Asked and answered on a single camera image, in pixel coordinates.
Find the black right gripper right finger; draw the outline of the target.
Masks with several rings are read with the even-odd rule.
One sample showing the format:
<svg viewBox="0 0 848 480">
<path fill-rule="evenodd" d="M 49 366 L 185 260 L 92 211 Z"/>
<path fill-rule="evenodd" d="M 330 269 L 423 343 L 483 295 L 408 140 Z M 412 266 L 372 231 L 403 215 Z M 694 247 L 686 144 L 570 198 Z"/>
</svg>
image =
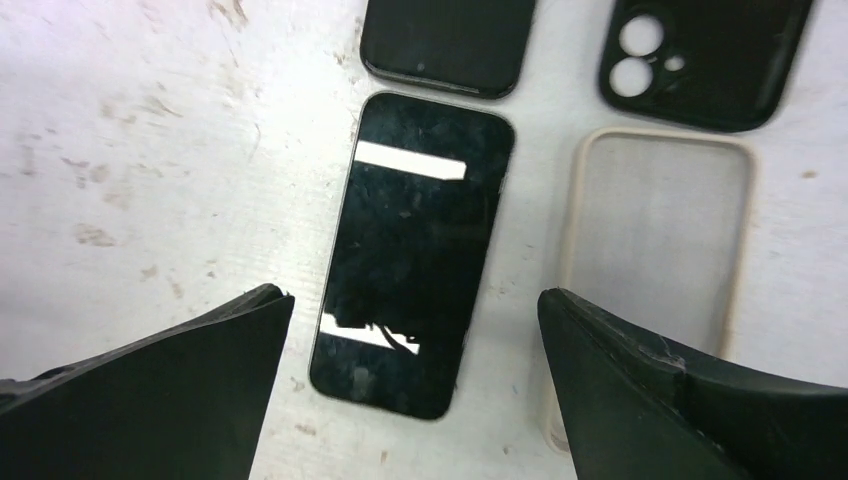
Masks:
<svg viewBox="0 0 848 480">
<path fill-rule="evenodd" d="M 537 316 L 581 479 L 843 479 L 847 392 L 703 353 L 561 288 Z"/>
</svg>

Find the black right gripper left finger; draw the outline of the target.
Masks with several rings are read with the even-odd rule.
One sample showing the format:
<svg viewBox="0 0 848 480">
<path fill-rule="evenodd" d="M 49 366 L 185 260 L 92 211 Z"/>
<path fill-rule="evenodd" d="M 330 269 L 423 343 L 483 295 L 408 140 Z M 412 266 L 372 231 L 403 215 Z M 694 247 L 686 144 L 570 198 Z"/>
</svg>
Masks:
<svg viewBox="0 0 848 480">
<path fill-rule="evenodd" d="M 295 305 L 263 284 L 128 345 L 1 383 L 5 479 L 246 479 Z"/>
</svg>

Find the beige translucent phone case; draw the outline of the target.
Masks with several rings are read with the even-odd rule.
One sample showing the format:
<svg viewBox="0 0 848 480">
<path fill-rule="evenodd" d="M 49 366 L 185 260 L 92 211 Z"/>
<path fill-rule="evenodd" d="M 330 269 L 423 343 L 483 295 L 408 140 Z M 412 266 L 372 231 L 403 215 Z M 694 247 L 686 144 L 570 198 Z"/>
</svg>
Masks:
<svg viewBox="0 0 848 480">
<path fill-rule="evenodd" d="M 757 173 L 755 150 L 732 136 L 589 134 L 572 164 L 557 285 L 723 357 Z"/>
</svg>

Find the black phone case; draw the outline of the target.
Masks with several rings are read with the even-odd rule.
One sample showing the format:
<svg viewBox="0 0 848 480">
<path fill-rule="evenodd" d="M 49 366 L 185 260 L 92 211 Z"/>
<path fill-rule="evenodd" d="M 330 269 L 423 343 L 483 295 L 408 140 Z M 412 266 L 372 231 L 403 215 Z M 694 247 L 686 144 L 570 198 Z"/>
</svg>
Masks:
<svg viewBox="0 0 848 480">
<path fill-rule="evenodd" d="M 617 1 L 598 70 L 598 89 L 618 110 L 710 131 L 761 127 L 777 109 L 813 9 L 810 1 Z M 659 45 L 633 54 L 625 26 L 655 19 Z M 629 59 L 644 62 L 644 92 L 615 91 L 612 73 Z"/>
</svg>

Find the black phone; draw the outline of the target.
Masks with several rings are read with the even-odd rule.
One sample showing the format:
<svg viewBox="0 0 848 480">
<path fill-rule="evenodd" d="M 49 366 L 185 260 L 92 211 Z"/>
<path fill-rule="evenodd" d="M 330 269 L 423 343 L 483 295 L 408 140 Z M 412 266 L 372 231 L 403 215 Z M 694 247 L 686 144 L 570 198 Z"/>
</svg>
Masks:
<svg viewBox="0 0 848 480">
<path fill-rule="evenodd" d="M 370 0 L 360 59 L 373 75 L 498 99 L 516 86 L 534 0 Z"/>
</svg>

